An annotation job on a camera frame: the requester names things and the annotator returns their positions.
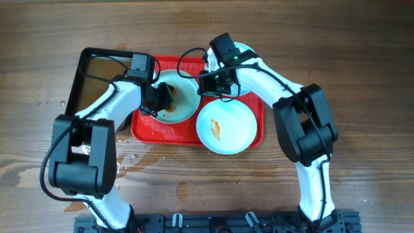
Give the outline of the white plate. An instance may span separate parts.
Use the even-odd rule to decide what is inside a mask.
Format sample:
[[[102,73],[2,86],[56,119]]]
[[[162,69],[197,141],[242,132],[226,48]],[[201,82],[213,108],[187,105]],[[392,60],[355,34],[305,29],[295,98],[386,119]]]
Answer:
[[[255,51],[248,45],[233,42],[231,45],[224,43],[210,44],[207,51],[207,63],[205,71],[214,72],[220,68],[229,67],[224,61],[231,65],[240,65],[242,61],[255,58]],[[240,85],[237,81],[235,71],[224,71],[216,74],[214,80],[208,78],[203,81],[203,93],[210,96],[229,96],[237,98],[250,92],[249,89]]]
[[[232,155],[249,147],[257,133],[257,120],[250,108],[225,98],[206,104],[196,121],[196,132],[209,150]]]
[[[201,96],[197,94],[198,82],[195,79],[180,77],[174,69],[162,71],[158,82],[153,86],[156,87],[161,82],[172,85],[175,88],[175,94],[172,110],[159,111],[155,120],[165,124],[176,124],[189,119],[201,102]]]

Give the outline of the orange green sponge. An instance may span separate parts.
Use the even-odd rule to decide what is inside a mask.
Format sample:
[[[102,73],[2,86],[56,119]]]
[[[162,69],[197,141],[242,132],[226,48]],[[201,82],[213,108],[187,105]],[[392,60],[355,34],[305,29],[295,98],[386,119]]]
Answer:
[[[169,85],[169,84],[167,84],[167,88],[168,88],[168,91],[169,91],[169,98],[168,98],[169,105],[165,108],[165,111],[166,112],[172,112],[172,111],[174,111],[173,99],[174,99],[175,93],[177,92],[177,89],[174,86]]]

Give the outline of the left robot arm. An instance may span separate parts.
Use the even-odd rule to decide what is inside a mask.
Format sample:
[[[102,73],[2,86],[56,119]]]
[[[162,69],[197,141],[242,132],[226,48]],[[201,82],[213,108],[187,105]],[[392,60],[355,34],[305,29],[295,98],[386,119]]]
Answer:
[[[176,88],[147,78],[118,77],[97,101],[76,115],[60,115],[41,165],[43,191],[57,201],[83,202],[98,232],[141,232],[133,207],[114,187],[115,132],[137,109],[155,116],[172,106]]]

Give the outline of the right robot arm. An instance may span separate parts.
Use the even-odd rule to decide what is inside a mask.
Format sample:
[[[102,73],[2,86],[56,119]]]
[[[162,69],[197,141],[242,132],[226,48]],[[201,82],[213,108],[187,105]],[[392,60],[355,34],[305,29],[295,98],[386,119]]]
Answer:
[[[223,67],[210,63],[209,68],[201,71],[202,81],[228,74],[272,108],[279,145],[296,165],[301,192],[299,213],[313,231],[325,230],[335,209],[329,163],[338,130],[321,87],[291,82],[260,58]]]

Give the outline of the red plastic tray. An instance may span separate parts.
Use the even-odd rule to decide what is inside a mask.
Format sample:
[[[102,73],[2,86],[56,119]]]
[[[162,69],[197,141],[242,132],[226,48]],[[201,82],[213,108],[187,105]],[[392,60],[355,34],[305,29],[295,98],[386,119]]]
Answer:
[[[156,55],[155,56],[161,64],[162,71],[172,70],[176,74],[177,63],[179,56],[170,55]],[[196,75],[204,69],[204,62],[202,58],[190,56],[183,59],[180,64],[182,73],[186,75]],[[176,144],[183,146],[202,146],[197,132],[196,119],[202,107],[208,103],[219,100],[212,96],[202,96],[201,102],[195,113],[187,120],[176,124],[165,124],[159,122],[152,116],[142,115],[138,110],[133,113],[131,123],[131,133],[137,140],[149,144]],[[246,93],[240,96],[238,101],[244,103],[252,110],[254,117],[257,120],[257,133],[252,141],[250,148],[258,146],[264,138],[264,103],[254,93]]]

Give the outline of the black water tray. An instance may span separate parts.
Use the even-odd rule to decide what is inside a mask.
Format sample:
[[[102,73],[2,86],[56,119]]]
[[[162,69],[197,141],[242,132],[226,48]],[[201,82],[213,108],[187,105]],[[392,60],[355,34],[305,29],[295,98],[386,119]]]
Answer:
[[[112,57],[119,57],[119,58],[132,58],[133,52],[131,51],[124,51],[124,50],[111,50],[111,49],[100,49],[94,47],[87,47],[81,51],[80,59],[78,62],[78,66],[76,68],[76,73],[74,76],[74,81],[72,84],[71,92],[69,95],[69,99],[67,102],[65,114],[66,115],[75,115],[77,113],[77,107],[81,100],[81,95],[83,91],[83,85],[85,82],[84,75],[78,70],[84,65],[84,62],[87,61],[92,55],[104,55],[104,56],[112,56]]]

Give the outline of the white plate top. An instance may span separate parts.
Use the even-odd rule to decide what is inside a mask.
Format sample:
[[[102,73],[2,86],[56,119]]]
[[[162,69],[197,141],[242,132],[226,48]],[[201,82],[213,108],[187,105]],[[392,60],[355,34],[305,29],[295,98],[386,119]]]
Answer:
[[[255,58],[255,51],[248,45],[233,42],[231,45],[224,43],[210,44],[207,51],[207,63],[205,71],[214,72],[220,68],[229,67],[224,61],[231,65],[240,65],[242,61]],[[216,74],[214,80],[208,78],[203,81],[203,93],[210,96],[229,96],[237,98],[250,92],[249,89],[240,85],[237,81],[235,71],[224,71]]]

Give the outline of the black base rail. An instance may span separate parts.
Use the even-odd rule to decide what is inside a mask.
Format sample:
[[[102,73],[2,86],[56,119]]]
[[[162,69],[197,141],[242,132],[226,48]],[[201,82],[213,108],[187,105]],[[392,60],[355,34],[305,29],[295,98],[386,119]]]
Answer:
[[[275,212],[273,214],[219,214],[219,215],[182,215],[174,214],[137,214],[135,222],[137,232],[271,232],[293,233],[313,232],[308,223],[298,212]],[[335,210],[325,217],[320,225],[320,232],[361,233],[362,225],[358,212]]]

